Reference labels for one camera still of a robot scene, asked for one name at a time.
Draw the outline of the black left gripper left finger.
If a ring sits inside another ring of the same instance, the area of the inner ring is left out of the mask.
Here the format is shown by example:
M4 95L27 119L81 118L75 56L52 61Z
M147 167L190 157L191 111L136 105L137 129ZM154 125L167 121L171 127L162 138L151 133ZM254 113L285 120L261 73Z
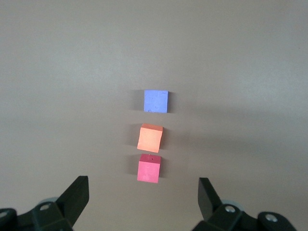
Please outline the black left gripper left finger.
M21 215L18 215L13 208L2 208L0 229L2 231L72 231L89 198L89 178L79 176L54 202L40 203Z

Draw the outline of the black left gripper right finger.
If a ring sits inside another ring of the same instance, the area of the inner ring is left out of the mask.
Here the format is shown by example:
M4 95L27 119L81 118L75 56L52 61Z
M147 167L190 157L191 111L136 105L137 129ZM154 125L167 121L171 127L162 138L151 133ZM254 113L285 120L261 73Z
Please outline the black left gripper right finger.
M198 205L203 216L194 231L296 231L291 222L274 212L249 216L237 206L224 204L208 178L198 182Z

